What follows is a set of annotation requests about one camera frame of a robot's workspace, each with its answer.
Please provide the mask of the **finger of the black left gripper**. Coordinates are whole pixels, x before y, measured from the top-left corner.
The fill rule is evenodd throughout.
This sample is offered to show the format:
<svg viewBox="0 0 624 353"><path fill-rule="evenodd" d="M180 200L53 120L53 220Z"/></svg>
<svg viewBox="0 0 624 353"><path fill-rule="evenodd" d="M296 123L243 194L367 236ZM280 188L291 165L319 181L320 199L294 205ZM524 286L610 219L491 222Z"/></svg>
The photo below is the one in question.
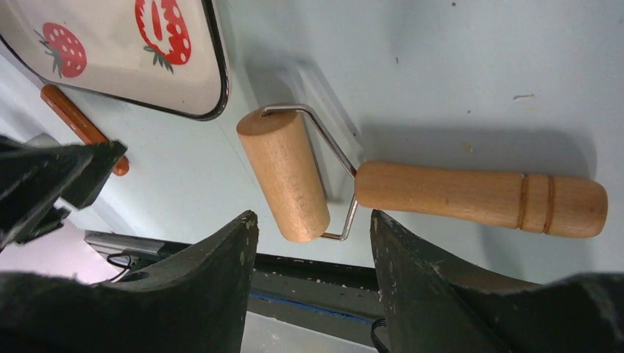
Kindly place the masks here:
<svg viewBox="0 0 624 353"><path fill-rule="evenodd" d="M91 160L63 191L61 198L76 209L90 207L125 155L127 147L118 140L99 142L80 147L91 153Z"/></svg>

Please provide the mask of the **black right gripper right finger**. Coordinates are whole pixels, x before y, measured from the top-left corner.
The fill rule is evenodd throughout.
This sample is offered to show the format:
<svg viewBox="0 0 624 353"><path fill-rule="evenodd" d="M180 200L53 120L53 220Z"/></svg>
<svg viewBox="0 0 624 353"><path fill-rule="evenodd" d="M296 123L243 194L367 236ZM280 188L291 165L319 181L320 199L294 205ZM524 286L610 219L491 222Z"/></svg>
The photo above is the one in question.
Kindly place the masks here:
<svg viewBox="0 0 624 353"><path fill-rule="evenodd" d="M370 240L392 352L621 352L623 275L547 284L474 265L374 210Z"/></svg>

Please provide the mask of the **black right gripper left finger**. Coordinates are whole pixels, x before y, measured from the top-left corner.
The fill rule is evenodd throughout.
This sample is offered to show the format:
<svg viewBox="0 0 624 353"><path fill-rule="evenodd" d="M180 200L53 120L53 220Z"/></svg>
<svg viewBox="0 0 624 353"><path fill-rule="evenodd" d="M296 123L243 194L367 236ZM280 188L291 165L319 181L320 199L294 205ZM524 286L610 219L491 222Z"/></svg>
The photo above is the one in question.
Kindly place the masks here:
<svg viewBox="0 0 624 353"><path fill-rule="evenodd" d="M217 235L244 235L256 253L258 218L247 210L208 238ZM86 285L1 274L3 352L239 352L246 314L223 318L221 308L177 304L167 290L141 290L122 278Z"/></svg>

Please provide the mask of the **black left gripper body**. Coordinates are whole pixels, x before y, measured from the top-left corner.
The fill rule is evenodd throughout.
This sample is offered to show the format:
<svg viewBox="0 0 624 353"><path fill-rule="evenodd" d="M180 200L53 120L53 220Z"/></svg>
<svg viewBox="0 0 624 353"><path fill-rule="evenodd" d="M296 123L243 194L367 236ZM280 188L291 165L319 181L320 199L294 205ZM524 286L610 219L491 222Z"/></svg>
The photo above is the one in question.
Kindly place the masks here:
<svg viewBox="0 0 624 353"><path fill-rule="evenodd" d="M1 247L25 244L63 226L69 211L56 208L91 160L81 145L32 147L1 137Z"/></svg>

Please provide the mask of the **strawberry print tray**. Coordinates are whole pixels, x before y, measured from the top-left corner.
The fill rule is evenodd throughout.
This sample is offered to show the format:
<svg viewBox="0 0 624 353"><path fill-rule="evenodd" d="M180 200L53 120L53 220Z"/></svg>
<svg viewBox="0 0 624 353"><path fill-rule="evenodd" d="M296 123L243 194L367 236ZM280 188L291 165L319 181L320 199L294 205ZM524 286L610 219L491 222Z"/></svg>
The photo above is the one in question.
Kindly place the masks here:
<svg viewBox="0 0 624 353"><path fill-rule="evenodd" d="M227 105L212 1L3 1L1 41L43 82L196 121Z"/></svg>

